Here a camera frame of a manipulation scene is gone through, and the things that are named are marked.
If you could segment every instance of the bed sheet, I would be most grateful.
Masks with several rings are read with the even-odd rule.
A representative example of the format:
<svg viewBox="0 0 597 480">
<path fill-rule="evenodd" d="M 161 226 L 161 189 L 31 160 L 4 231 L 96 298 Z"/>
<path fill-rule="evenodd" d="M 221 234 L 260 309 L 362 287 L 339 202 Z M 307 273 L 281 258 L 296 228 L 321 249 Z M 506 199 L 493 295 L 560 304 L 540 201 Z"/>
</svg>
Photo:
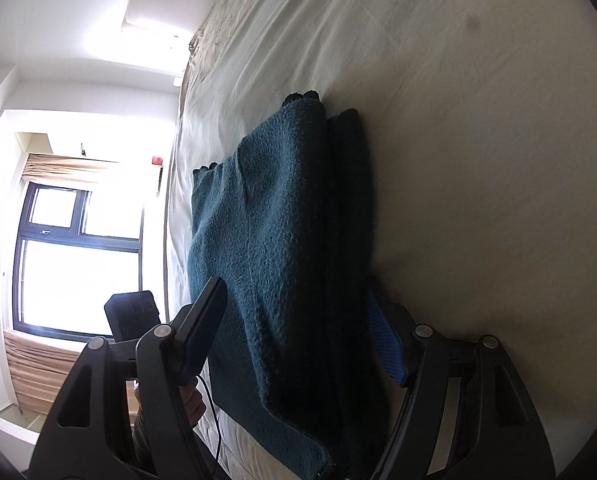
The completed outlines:
<svg viewBox="0 0 597 480">
<path fill-rule="evenodd" d="M 365 123 L 373 271 L 417 321 L 501 339 L 562 469 L 597 424 L 597 13 L 588 0 L 218 0 L 181 93 L 170 309 L 190 299 L 192 170 L 309 89 Z M 219 416 L 233 478 L 294 478 Z M 208 410 L 211 447 L 213 425 Z"/>
</svg>

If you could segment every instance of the black cable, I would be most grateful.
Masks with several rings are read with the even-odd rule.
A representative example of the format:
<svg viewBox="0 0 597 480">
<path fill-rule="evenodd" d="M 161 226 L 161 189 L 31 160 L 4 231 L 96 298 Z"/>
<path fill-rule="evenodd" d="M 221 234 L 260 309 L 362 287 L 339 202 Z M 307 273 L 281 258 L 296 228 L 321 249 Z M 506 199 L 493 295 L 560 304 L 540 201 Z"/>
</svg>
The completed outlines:
<svg viewBox="0 0 597 480">
<path fill-rule="evenodd" d="M 216 462 L 214 462 L 214 471 L 212 471 L 212 478 L 214 478 L 214 475 L 216 475 L 216 469 L 218 468 L 218 454 L 220 452 L 220 445 L 221 445 L 221 434 L 220 434 L 220 428 L 218 426 L 218 417 L 216 416 L 216 410 L 214 409 L 214 399 L 212 399 L 212 396 L 210 395 L 210 390 L 208 388 L 207 383 L 205 382 L 205 379 L 203 379 L 200 375 L 197 376 L 200 379 L 200 382 L 203 383 L 203 387 L 205 388 L 205 394 L 208 396 L 208 399 L 210 399 L 210 407 L 212 408 L 212 414 L 214 415 L 214 422 L 216 423 L 216 431 L 218 431 L 218 446 L 216 446 Z"/>
</svg>

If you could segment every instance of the person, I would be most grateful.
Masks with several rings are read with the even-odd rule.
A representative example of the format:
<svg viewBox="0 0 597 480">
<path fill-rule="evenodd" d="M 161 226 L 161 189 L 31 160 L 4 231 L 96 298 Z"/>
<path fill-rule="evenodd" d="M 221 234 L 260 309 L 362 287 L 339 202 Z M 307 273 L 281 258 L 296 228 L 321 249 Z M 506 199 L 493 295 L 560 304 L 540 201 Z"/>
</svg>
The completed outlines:
<svg viewBox="0 0 597 480">
<path fill-rule="evenodd" d="M 192 427 L 198 424 L 198 421 L 207 409 L 205 402 L 203 402 L 203 396 L 198 390 L 197 386 L 198 379 L 195 377 L 190 384 L 180 388 L 181 399 L 185 407 L 185 413 L 187 414 L 187 418 Z M 147 441 L 147 433 L 145 430 L 145 421 L 143 419 L 143 412 L 141 409 L 140 389 L 138 383 L 134 385 L 134 396 L 138 401 L 138 413 L 136 414 L 134 428 L 132 431 L 134 449 L 136 450 L 136 458 L 141 469 L 155 474 L 156 468 L 154 467 L 152 452 L 150 451 L 149 442 Z"/>
</svg>

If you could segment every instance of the dark window frame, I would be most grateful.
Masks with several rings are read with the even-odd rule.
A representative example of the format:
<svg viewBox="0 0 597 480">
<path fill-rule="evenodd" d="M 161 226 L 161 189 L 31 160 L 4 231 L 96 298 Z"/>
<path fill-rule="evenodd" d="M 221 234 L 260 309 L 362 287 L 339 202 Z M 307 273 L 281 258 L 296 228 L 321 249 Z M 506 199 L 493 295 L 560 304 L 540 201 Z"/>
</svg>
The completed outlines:
<svg viewBox="0 0 597 480">
<path fill-rule="evenodd" d="M 57 227 L 43 224 L 33 224 L 30 222 L 34 201 L 39 189 L 59 189 L 66 191 L 75 191 L 74 209 L 72 211 L 72 221 L 69 228 Z M 67 339 L 72 341 L 87 342 L 91 338 L 102 335 L 106 338 L 112 338 L 105 334 L 92 334 L 86 332 L 73 332 L 71 330 L 61 330 L 44 326 L 36 326 L 25 323 L 22 319 L 20 289 L 21 289 L 21 271 L 25 260 L 25 251 L 23 249 L 24 241 L 37 241 L 50 244 L 85 247 L 93 249 L 104 249 L 107 251 L 123 251 L 127 253 L 138 254 L 138 290 L 143 290 L 143 222 L 145 210 L 141 213 L 140 235 L 138 238 L 122 238 L 113 236 L 89 235 L 83 233 L 83 223 L 85 221 L 86 206 L 91 195 L 90 191 L 82 189 L 71 189 L 67 187 L 45 186 L 43 184 L 34 184 L 31 182 L 25 193 L 23 201 L 21 220 L 19 221 L 18 233 L 16 237 L 16 249 L 14 251 L 14 272 L 12 276 L 12 325 L 14 330 L 26 332 L 43 337 L 56 339 Z"/>
</svg>

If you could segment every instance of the blue fleece towel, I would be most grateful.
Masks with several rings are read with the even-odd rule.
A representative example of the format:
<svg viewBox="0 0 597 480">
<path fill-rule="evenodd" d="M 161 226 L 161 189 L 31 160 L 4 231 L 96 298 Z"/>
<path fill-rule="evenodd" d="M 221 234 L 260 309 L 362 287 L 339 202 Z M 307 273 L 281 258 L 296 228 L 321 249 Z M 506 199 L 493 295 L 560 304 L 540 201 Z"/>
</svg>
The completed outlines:
<svg viewBox="0 0 597 480">
<path fill-rule="evenodd" d="M 371 357 L 371 171 L 355 110 L 290 96 L 222 164 L 197 170 L 195 298 L 228 289 L 210 350 L 216 403 L 303 480 L 370 477 L 387 440 Z"/>
</svg>

